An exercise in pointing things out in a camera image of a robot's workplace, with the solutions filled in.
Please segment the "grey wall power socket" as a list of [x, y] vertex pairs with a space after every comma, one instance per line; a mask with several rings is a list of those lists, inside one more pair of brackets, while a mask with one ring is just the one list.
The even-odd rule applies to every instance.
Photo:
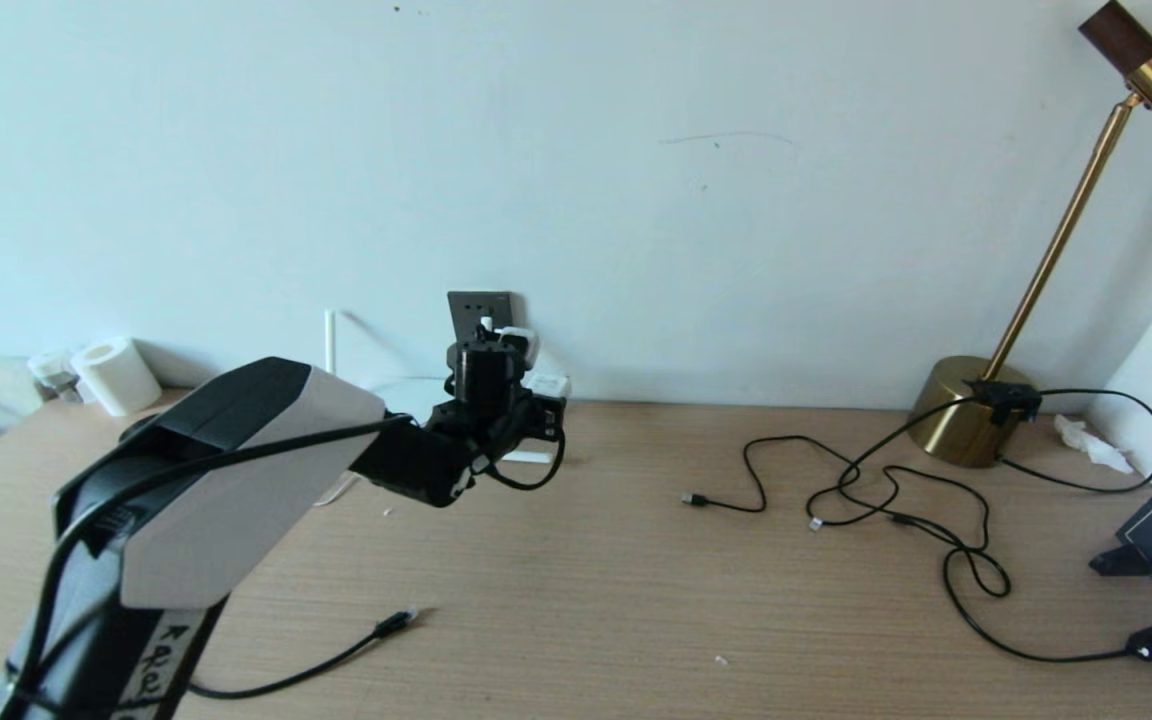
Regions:
[[515, 325], [511, 291], [448, 291], [454, 344], [472, 341], [477, 331]]

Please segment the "white toilet paper roll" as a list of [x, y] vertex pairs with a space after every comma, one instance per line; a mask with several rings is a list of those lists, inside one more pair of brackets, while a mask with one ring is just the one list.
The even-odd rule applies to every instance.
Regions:
[[81, 348], [70, 365], [111, 416], [129, 416], [154, 406], [162, 387], [132, 338], [109, 338]]

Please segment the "brass desk lamp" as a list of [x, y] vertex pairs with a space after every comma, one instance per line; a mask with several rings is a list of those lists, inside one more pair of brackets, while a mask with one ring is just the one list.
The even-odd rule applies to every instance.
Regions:
[[1091, 204], [1096, 187], [1126, 132], [1126, 126], [1134, 118], [1134, 111], [1152, 111], [1152, 32], [1126, 8], [1123, 0], [1106, 0], [1101, 8], [1079, 23], [1078, 29], [1084, 40], [1120, 74], [1126, 97], [1112, 106], [1082, 176], [1076, 182], [1018, 305], [1011, 311], [1011, 318], [998, 340], [995, 350], [987, 357], [942, 357], [932, 366], [919, 396], [916, 397], [905, 433], [932, 457], [960, 468], [995, 465], [1005, 457], [1005, 450], [1016, 429], [1025, 423], [1011, 420], [1005, 427], [991, 425], [986, 416], [987, 407], [973, 402], [972, 391], [967, 382], [986, 379], [1034, 386], [1026, 376], [1007, 365], [1007, 361]]

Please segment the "small clear plastic jar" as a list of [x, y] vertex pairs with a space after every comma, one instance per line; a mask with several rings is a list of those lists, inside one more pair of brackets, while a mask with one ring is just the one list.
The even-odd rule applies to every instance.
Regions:
[[44, 351], [28, 357], [26, 366], [41, 396], [83, 404], [81, 378], [70, 365], [69, 356], [65, 348]]

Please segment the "black plastic clip stand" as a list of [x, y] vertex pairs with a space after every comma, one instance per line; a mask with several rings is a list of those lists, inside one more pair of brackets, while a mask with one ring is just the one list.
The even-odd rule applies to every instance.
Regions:
[[1134, 543], [1098, 553], [1087, 562], [1087, 568], [1101, 577], [1149, 577], [1152, 575], [1152, 559]]

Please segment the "crumpled white tissue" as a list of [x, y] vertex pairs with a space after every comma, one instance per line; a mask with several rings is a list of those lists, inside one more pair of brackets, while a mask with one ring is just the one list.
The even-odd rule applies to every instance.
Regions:
[[1066, 447], [1082, 452], [1093, 464], [1114, 469], [1119, 473], [1134, 473], [1135, 468], [1126, 458], [1123, 450], [1119, 450], [1105, 439], [1089, 432], [1084, 420], [1074, 420], [1069, 416], [1056, 415], [1053, 418], [1053, 429], [1056, 430]]

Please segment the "white wifi router with antennas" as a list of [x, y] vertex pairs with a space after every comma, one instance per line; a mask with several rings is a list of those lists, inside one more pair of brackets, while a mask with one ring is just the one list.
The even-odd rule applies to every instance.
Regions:
[[[338, 376], [338, 310], [329, 306], [323, 314], [324, 318], [324, 366], [326, 373]], [[541, 464], [552, 462], [556, 455], [545, 450], [511, 450], [503, 458], [506, 462], [526, 462], [526, 464]]]

